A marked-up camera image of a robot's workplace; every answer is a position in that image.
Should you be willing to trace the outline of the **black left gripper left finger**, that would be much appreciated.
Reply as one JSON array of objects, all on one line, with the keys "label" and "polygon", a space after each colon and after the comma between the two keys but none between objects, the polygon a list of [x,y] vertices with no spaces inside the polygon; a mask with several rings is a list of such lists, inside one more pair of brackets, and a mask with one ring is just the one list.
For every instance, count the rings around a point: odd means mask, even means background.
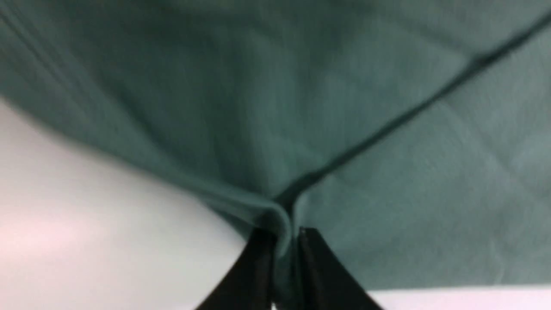
[{"label": "black left gripper left finger", "polygon": [[270,310],[276,236],[255,229],[236,263],[198,310]]}]

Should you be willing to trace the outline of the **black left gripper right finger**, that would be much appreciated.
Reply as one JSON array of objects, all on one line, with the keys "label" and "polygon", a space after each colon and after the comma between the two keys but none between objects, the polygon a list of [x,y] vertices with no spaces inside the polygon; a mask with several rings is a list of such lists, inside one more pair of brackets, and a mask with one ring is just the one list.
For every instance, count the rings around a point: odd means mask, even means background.
[{"label": "black left gripper right finger", "polygon": [[301,227],[298,255],[306,310],[381,310],[315,228]]}]

